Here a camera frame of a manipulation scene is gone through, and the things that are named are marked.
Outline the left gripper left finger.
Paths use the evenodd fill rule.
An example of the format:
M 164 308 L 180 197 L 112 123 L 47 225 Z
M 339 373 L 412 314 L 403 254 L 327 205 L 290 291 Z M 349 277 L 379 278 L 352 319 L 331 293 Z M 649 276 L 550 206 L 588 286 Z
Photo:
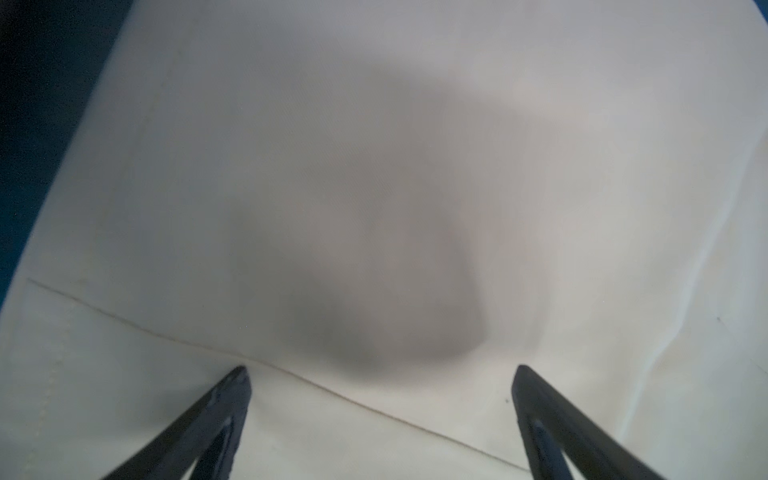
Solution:
M 234 368 L 106 478 L 228 479 L 251 395 L 247 368 Z

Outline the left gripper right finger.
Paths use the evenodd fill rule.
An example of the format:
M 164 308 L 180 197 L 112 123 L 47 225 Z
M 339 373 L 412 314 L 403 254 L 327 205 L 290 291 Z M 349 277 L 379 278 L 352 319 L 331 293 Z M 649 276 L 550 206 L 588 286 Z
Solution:
M 535 479 L 571 479 L 569 463 L 586 479 L 662 478 L 531 367 L 517 367 L 511 396 Z

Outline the tan yellow skirt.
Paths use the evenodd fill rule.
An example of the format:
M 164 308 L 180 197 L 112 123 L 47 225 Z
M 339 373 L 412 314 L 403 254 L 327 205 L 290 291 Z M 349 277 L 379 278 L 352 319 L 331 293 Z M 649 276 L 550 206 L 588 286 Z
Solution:
M 1 475 L 237 365 L 236 479 L 526 479 L 527 364 L 669 479 L 767 475 L 752 1 L 137 1 L 1 310 Z

